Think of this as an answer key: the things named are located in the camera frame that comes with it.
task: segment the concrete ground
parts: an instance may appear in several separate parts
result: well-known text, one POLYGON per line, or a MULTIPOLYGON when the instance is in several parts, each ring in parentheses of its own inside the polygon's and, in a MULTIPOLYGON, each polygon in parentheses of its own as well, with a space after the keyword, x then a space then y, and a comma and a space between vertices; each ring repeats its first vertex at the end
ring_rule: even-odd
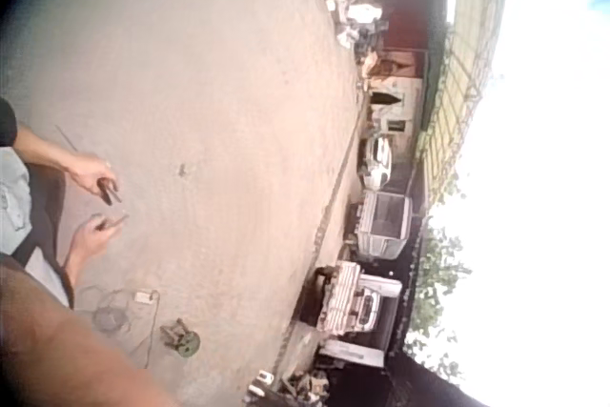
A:
MULTIPOLYGON (((356 69, 324 4, 18 0, 8 19, 2 93, 20 119, 63 143, 59 125, 120 177, 117 208, 68 189, 60 254, 91 213, 130 215, 77 306, 156 290, 158 313, 121 331, 152 345, 136 363, 185 406, 238 405, 277 359, 356 124, 356 69), (202 337, 190 359, 158 332, 179 316, 202 337)), ((320 260, 340 245, 328 224, 320 260)))

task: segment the car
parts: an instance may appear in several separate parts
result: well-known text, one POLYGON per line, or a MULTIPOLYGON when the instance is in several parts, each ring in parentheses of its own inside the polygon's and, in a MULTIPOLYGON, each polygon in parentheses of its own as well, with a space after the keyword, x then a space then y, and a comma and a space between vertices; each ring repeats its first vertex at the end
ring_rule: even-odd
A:
POLYGON ((360 176, 367 189, 379 191, 392 173, 390 140, 385 135, 372 135, 366 139, 363 150, 360 176))

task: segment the hand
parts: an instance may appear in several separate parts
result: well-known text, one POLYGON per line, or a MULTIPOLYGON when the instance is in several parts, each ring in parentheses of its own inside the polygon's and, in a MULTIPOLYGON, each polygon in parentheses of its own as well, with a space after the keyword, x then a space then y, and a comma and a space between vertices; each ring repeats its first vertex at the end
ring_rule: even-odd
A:
POLYGON ((85 261, 104 253, 110 240, 120 232, 122 224, 114 226, 113 223, 106 216, 95 214, 81 224, 72 236, 65 266, 72 285, 76 283, 85 261))
POLYGON ((68 167, 68 173, 78 186, 93 195, 103 197, 97 183, 100 178, 107 186, 118 191, 116 175, 110 164, 95 154, 76 153, 68 167))

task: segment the sky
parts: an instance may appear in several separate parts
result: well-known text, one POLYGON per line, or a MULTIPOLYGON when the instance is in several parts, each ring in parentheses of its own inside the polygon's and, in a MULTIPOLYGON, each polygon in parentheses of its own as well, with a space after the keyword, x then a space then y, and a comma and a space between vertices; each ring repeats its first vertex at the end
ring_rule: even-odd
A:
POLYGON ((434 212, 473 269, 444 303, 460 387, 488 405, 610 406, 610 0, 506 0, 434 212))

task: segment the person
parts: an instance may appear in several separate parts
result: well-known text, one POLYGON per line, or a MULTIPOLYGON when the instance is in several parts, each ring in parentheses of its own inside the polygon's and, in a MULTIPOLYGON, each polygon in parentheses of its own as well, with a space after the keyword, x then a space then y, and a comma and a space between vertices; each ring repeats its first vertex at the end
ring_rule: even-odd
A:
POLYGON ((74 233, 66 262, 57 260, 57 233, 63 209, 65 173, 82 189, 102 195, 98 180, 114 189, 110 165, 93 154, 73 153, 17 123, 0 98, 0 250, 11 255, 63 305, 73 307, 74 286, 86 262, 106 250, 120 231, 97 214, 74 233))
POLYGON ((116 190, 111 167, 97 156, 66 151, 18 125, 2 98, 0 159, 2 405, 176 406, 146 371, 133 367, 70 310, 84 265, 105 251, 120 227, 93 216, 76 230, 60 266, 56 242, 64 174, 102 196, 99 179, 116 190))

